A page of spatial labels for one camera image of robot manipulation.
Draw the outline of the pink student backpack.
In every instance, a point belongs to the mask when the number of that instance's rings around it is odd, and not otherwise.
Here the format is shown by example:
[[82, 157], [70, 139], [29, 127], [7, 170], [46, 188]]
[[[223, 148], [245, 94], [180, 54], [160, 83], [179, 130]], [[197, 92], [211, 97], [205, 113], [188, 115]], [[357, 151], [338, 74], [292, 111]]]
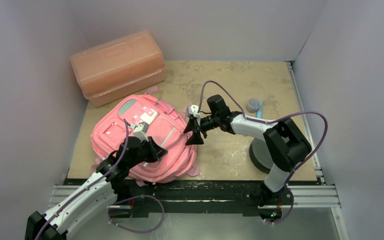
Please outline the pink student backpack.
[[168, 102], [148, 93], [127, 96], [95, 125], [90, 139], [97, 154], [96, 163], [117, 150], [125, 140], [123, 120], [131, 125], [147, 123], [146, 134], [168, 151], [157, 162], [140, 163], [130, 169], [129, 177], [135, 179], [139, 186], [146, 182], [168, 183], [184, 175], [200, 175], [200, 167], [196, 163], [197, 146], [186, 145], [191, 134], [183, 132], [187, 125], [185, 115], [177, 113]]

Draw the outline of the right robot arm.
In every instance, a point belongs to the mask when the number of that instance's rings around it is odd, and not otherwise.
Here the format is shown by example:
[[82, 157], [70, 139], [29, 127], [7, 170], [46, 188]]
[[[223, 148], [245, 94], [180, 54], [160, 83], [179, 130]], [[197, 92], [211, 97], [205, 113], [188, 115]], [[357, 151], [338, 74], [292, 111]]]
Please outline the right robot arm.
[[287, 117], [268, 123], [239, 111], [231, 111], [224, 99], [213, 95], [207, 99], [210, 113], [201, 117], [198, 105], [190, 105], [184, 133], [191, 133], [186, 145], [202, 145], [207, 132], [216, 128], [232, 135], [243, 135], [264, 141], [273, 166], [260, 187], [261, 199], [272, 204], [280, 198], [294, 168], [311, 153], [312, 147], [295, 122]]

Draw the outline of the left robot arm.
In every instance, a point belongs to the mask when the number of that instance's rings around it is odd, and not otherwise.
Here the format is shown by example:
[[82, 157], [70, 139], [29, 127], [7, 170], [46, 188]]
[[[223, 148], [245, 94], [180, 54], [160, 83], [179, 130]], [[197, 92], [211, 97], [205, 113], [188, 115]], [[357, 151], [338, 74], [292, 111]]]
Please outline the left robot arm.
[[99, 212], [135, 199], [123, 182], [130, 169], [141, 163], [154, 163], [167, 153], [150, 136], [144, 140], [127, 137], [72, 194], [45, 213], [32, 213], [27, 219], [24, 238], [71, 240]]

